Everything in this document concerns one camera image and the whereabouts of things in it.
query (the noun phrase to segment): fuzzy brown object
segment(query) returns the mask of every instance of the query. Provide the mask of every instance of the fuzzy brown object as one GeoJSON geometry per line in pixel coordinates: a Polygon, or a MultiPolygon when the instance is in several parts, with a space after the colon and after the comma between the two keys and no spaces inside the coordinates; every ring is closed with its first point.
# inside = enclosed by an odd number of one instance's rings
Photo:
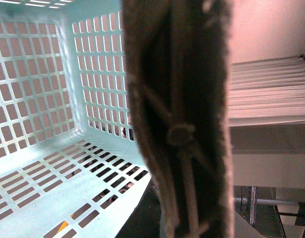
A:
{"type": "Polygon", "coordinates": [[[123,0],[130,111],[161,238],[232,238],[225,0],[123,0]]]}

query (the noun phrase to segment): white wall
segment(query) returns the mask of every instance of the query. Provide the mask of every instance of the white wall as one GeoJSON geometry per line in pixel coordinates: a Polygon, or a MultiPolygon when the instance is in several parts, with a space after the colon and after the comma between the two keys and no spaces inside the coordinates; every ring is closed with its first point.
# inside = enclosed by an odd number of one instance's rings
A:
{"type": "Polygon", "coordinates": [[[305,0],[235,0],[231,62],[305,54],[305,0]]]}

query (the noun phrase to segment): mint green plastic basket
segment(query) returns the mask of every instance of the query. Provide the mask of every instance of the mint green plastic basket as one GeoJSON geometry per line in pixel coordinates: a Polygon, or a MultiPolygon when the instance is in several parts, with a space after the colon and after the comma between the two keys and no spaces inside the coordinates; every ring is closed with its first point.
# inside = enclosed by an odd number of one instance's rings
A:
{"type": "Polygon", "coordinates": [[[0,238],[112,238],[138,205],[120,10],[0,0],[0,238]]]}

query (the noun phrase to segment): basket rectangular hole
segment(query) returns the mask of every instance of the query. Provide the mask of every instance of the basket rectangular hole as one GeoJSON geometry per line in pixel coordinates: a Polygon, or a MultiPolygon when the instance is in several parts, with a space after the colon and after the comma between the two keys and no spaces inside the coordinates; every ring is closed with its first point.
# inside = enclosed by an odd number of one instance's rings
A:
{"type": "Polygon", "coordinates": [[[94,202],[98,202],[101,200],[104,196],[106,196],[110,191],[108,189],[105,189],[104,191],[100,192],[98,195],[96,195],[92,200],[94,202]]]}
{"type": "Polygon", "coordinates": [[[81,169],[77,169],[71,173],[69,173],[68,175],[65,176],[66,179],[70,179],[72,178],[73,176],[77,175],[78,173],[80,173],[82,170],[81,169]]]}
{"type": "Polygon", "coordinates": [[[121,194],[124,194],[125,192],[128,191],[128,189],[130,189],[133,186],[133,182],[129,182],[127,183],[124,187],[122,187],[121,189],[119,189],[118,192],[120,192],[121,194]]]}
{"type": "Polygon", "coordinates": [[[115,187],[117,187],[119,184],[121,184],[125,180],[126,180],[125,177],[120,177],[114,183],[111,184],[111,187],[115,188],[115,187]]]}
{"type": "Polygon", "coordinates": [[[56,227],[54,227],[52,230],[50,230],[48,233],[46,233],[43,237],[44,238],[53,238],[58,233],[59,229],[62,227],[63,224],[67,224],[66,221],[63,221],[59,223],[56,227]]]}
{"type": "Polygon", "coordinates": [[[108,198],[103,204],[101,204],[101,208],[106,209],[108,208],[113,202],[115,202],[118,199],[116,195],[111,196],[108,198]]]}
{"type": "Polygon", "coordinates": [[[102,170],[101,172],[99,172],[98,174],[96,174],[97,177],[101,177],[104,174],[108,173],[110,170],[112,170],[111,168],[105,168],[104,170],[102,170]]]}
{"type": "Polygon", "coordinates": [[[6,218],[7,216],[9,216],[12,213],[13,213],[13,211],[11,209],[6,210],[5,212],[0,214],[0,220],[2,220],[3,218],[6,218]]]}
{"type": "Polygon", "coordinates": [[[87,217],[85,217],[81,222],[78,223],[78,225],[82,228],[87,226],[91,221],[93,221],[97,216],[99,215],[99,212],[97,210],[94,210],[91,212],[87,217]]]}

